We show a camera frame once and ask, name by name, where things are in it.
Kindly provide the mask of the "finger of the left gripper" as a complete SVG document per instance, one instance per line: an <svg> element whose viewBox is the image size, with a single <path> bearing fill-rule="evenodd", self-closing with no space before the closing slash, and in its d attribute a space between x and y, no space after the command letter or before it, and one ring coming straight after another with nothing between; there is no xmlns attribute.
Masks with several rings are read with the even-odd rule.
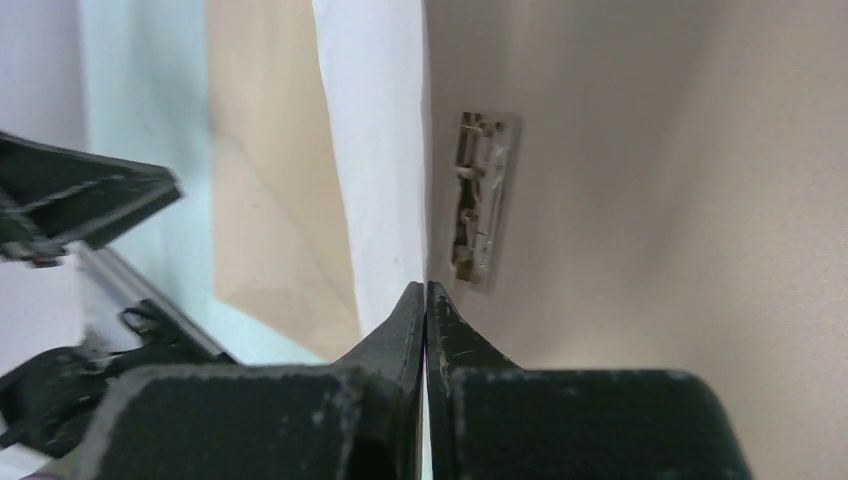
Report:
<svg viewBox="0 0 848 480"><path fill-rule="evenodd" d="M96 250L178 201L163 166L1 135L1 257L53 267L66 247Z"/></svg>

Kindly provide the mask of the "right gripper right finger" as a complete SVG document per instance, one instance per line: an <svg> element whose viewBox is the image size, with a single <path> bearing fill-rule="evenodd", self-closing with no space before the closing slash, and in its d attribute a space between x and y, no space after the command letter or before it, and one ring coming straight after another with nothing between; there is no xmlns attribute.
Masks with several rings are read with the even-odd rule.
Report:
<svg viewBox="0 0 848 480"><path fill-rule="evenodd" d="M713 390L674 369L529 370L427 286L437 479L748 479Z"/></svg>

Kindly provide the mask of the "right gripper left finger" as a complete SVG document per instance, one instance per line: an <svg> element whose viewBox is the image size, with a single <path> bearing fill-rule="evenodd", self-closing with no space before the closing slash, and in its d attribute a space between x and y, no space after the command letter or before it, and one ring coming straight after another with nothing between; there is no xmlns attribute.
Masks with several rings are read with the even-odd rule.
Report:
<svg viewBox="0 0 848 480"><path fill-rule="evenodd" d="M328 365L156 365L121 376L80 479L417 479L425 288Z"/></svg>

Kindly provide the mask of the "metal folder clip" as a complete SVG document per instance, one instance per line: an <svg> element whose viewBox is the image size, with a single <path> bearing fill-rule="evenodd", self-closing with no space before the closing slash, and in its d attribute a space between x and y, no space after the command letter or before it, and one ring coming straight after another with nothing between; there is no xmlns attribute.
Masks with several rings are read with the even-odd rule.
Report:
<svg viewBox="0 0 848 480"><path fill-rule="evenodd" d="M446 262L453 283L489 290L520 127L520 117L511 112L460 115L448 204Z"/></svg>

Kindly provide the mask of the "brown cardboard folder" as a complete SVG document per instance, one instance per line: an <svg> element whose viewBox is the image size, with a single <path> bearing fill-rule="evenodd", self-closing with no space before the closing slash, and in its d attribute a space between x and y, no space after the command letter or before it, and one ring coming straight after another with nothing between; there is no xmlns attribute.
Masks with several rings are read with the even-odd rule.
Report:
<svg viewBox="0 0 848 480"><path fill-rule="evenodd" d="M247 362L365 333L316 1L207 3L214 288ZM672 367L759 479L847 475L847 5L420 1L424 279L530 368ZM486 292L450 281L464 111L520 117Z"/></svg>

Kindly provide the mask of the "white paper sheet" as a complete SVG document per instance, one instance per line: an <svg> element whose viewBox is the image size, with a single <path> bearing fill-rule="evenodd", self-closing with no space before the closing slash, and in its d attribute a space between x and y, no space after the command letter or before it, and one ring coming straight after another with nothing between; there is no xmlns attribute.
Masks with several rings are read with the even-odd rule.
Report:
<svg viewBox="0 0 848 480"><path fill-rule="evenodd" d="M313 13L358 321L368 334L425 276L423 4L316 1Z"/></svg>

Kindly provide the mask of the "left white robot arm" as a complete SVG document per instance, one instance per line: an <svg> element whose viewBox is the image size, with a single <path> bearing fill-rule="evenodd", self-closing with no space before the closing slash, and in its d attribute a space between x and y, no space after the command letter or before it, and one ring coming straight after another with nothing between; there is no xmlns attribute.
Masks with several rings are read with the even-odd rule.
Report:
<svg viewBox="0 0 848 480"><path fill-rule="evenodd" d="M232 362L109 247L180 196L166 167L2 134L2 259L51 268L80 244L96 279L127 298L111 323L137 340L132 348L95 347L88 340L51 348L3 375L3 447L22 445L63 457L80 444L110 384L123 373L154 364Z"/></svg>

